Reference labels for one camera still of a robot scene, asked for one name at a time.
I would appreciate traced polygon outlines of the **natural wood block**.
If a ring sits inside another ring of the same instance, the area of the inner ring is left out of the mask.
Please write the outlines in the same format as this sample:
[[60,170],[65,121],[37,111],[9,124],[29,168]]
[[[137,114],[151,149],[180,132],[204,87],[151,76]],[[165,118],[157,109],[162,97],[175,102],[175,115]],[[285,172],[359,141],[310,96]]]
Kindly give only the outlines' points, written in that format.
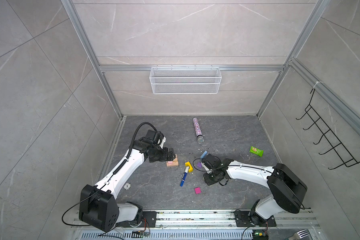
[[179,162],[178,161],[174,161],[174,163],[172,164],[172,165],[168,165],[167,163],[166,163],[166,166],[167,167],[176,167],[176,166],[178,166],[179,165]]

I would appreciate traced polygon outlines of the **light blue block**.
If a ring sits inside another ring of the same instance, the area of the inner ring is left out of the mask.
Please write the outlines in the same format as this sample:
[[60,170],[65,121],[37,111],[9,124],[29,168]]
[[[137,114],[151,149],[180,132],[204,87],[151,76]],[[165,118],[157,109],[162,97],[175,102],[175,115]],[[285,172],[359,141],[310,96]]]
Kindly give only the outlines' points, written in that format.
[[206,155],[208,154],[208,152],[207,151],[204,151],[204,153],[201,155],[201,159],[203,159]]

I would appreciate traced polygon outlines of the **yellow arch block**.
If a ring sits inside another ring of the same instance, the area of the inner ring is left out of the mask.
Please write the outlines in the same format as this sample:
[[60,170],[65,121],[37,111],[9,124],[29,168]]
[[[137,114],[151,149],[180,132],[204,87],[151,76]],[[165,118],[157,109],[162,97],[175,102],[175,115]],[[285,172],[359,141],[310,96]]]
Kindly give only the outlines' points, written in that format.
[[192,164],[190,162],[186,162],[185,166],[186,166],[186,172],[187,173],[191,173],[194,170],[193,166],[192,166]]

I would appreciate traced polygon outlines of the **blue white marker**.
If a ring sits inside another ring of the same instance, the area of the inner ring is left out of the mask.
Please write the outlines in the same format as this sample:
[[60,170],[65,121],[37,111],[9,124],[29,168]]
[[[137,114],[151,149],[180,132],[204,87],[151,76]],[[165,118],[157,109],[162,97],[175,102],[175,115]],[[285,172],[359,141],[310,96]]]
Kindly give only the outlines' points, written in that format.
[[189,169],[190,169],[190,167],[189,167],[189,166],[186,166],[185,171],[184,171],[183,176],[182,176],[182,179],[181,179],[181,182],[180,182],[180,186],[181,186],[181,187],[182,187],[182,186],[184,185],[184,183],[185,183],[185,180],[186,180],[187,174],[188,174],[188,172],[189,172]]

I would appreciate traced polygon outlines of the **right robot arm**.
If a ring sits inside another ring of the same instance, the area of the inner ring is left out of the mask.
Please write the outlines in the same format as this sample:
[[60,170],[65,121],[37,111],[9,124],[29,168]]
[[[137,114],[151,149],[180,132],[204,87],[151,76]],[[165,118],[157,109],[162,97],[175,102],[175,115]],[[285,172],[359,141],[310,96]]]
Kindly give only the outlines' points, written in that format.
[[257,200],[248,214],[253,225],[265,223],[275,214],[286,211],[298,214],[304,210],[303,200],[308,187],[286,165],[262,167],[232,159],[220,160],[211,154],[202,159],[204,181],[208,186],[222,180],[244,180],[268,188],[271,195]]

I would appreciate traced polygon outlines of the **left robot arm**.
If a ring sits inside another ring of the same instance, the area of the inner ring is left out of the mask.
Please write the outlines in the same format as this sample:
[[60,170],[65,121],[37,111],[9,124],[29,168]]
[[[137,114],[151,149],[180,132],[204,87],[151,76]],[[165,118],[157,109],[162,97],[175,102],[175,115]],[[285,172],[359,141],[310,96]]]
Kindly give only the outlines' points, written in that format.
[[175,159],[174,150],[164,147],[165,141],[165,136],[155,130],[134,140],[111,172],[95,185],[82,189],[79,220],[103,232],[110,231],[116,224],[138,226],[143,219],[142,207],[131,202],[118,204],[117,197],[133,172],[146,160],[154,163]]

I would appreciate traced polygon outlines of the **glitter sprinkle tube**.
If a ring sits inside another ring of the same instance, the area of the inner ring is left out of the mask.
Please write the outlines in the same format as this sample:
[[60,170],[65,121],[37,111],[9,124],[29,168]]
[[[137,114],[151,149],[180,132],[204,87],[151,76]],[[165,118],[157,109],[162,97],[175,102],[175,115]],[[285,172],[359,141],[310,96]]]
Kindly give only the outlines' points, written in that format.
[[200,127],[200,124],[199,124],[199,121],[197,118],[193,118],[193,124],[194,124],[194,129],[196,132],[196,136],[197,136],[197,142],[199,144],[202,144],[204,142],[204,137],[203,137],[201,127]]

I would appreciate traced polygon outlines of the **small white gear piece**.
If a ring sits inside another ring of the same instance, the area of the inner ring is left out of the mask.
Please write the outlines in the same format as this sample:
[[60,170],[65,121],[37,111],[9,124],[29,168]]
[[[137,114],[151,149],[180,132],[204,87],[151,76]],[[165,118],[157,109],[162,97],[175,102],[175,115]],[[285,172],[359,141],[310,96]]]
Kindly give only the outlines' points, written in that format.
[[125,190],[128,190],[130,187],[131,187],[131,184],[129,184],[129,183],[126,183],[126,184],[124,185],[124,189],[125,189]]

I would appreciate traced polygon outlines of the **green circuit board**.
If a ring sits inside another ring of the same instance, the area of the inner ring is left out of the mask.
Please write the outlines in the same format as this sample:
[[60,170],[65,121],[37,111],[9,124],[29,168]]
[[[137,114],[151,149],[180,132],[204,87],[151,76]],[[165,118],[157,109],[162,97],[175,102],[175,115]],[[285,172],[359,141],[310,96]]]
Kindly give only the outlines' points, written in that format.
[[268,240],[269,236],[264,231],[253,231],[253,240]]

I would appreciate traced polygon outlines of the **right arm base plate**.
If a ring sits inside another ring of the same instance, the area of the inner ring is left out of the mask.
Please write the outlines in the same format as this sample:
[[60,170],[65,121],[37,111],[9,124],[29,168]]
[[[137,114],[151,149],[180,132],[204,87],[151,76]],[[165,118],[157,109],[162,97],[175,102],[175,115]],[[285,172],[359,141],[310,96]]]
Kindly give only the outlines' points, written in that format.
[[273,216],[269,219],[262,219],[256,213],[251,214],[250,211],[235,210],[233,211],[234,220],[237,227],[276,227],[277,223]]

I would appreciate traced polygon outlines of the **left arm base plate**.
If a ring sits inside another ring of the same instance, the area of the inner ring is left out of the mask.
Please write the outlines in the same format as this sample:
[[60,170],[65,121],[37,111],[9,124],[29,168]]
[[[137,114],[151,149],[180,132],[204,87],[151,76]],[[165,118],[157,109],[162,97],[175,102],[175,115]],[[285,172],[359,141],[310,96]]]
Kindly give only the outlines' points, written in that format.
[[117,227],[124,228],[154,228],[157,221],[157,212],[143,211],[133,221],[124,221],[116,223]]

